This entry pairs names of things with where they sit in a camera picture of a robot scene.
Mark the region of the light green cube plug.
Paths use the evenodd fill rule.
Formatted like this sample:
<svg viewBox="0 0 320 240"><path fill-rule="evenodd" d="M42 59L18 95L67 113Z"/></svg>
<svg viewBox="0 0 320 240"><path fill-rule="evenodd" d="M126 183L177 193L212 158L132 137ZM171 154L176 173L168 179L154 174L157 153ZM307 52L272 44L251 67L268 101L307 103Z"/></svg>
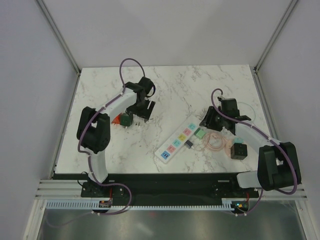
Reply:
<svg viewBox="0 0 320 240"><path fill-rule="evenodd" d="M195 132L194 132L194 135L199 139L199 140L202 140L203 137L206 135L206 132L201 129L201 128L198 128Z"/></svg>

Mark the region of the dark green cube plug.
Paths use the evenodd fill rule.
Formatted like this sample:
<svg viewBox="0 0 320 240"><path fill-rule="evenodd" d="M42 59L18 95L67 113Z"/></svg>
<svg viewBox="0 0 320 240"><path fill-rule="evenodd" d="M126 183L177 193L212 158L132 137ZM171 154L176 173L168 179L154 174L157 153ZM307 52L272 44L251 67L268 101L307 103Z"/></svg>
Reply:
<svg viewBox="0 0 320 240"><path fill-rule="evenodd" d="M119 124L123 127L130 127L133 124L133 114L122 113L119 116Z"/></svg>

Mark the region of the red cube plug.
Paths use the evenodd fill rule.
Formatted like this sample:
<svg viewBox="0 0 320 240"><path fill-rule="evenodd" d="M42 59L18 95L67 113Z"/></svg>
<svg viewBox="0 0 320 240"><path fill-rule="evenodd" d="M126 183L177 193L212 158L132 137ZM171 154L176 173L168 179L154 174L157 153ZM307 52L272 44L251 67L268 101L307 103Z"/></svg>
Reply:
<svg viewBox="0 0 320 240"><path fill-rule="evenodd" d="M112 120L111 123L114 124L114 125L119 125L119 124L120 124L120 115L116 116L116 117Z"/></svg>

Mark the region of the small grey charger plug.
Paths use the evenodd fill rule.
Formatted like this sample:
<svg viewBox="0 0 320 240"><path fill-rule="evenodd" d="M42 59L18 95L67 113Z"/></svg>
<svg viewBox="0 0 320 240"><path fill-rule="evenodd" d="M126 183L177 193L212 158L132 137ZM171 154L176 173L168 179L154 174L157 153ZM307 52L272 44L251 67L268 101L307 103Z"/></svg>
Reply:
<svg viewBox="0 0 320 240"><path fill-rule="evenodd" d="M184 145L188 148L188 149L191 149L193 147L193 143L190 141L190 140L187 140Z"/></svg>

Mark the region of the white power strip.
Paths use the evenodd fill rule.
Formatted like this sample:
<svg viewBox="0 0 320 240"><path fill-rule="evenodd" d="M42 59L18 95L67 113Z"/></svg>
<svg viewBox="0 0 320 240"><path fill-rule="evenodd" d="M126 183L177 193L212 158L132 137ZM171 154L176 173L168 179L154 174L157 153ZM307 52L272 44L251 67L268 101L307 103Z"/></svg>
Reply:
<svg viewBox="0 0 320 240"><path fill-rule="evenodd" d="M154 155L167 164L199 128L200 122L201 120L194 115L188 117L154 152Z"/></svg>

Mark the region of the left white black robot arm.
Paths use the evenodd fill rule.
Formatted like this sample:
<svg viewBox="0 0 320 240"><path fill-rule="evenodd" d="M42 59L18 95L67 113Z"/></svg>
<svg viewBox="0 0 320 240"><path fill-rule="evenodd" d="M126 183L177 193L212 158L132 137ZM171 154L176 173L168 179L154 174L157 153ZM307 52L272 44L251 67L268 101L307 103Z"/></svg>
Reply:
<svg viewBox="0 0 320 240"><path fill-rule="evenodd" d="M77 150L88 155L89 177L95 181L92 191L99 197L110 191L110 185L105 181L108 177L105 151L111 140L112 121L126 113L147 122L155 106L148 94L155 91L155 84L143 76L138 83L125 83L123 90L101 107L87 106L82 110L76 133Z"/></svg>

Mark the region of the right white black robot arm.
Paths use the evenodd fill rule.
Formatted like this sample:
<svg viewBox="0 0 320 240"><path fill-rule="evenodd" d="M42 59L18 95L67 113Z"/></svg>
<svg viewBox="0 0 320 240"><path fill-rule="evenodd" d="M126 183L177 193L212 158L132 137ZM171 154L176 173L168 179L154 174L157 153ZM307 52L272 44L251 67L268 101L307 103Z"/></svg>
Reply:
<svg viewBox="0 0 320 240"><path fill-rule="evenodd" d="M229 184L230 193L240 197L247 188L276 190L287 195L295 193L302 183L295 145L268 136L251 118L240 115L236 99L219 97L218 100L221 106L209 106L200 126L217 132L226 129L258 154L257 170L239 173Z"/></svg>

